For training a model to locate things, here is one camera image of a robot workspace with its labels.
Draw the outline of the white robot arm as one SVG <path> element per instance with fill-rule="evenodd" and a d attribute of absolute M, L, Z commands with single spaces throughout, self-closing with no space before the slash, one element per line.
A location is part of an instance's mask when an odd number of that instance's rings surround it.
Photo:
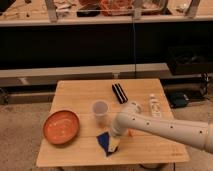
<path fill-rule="evenodd" d="M 113 119 L 110 135 L 120 137 L 127 129 L 145 131 L 213 154 L 213 124 L 145 116 L 138 103 L 129 102 Z"/>

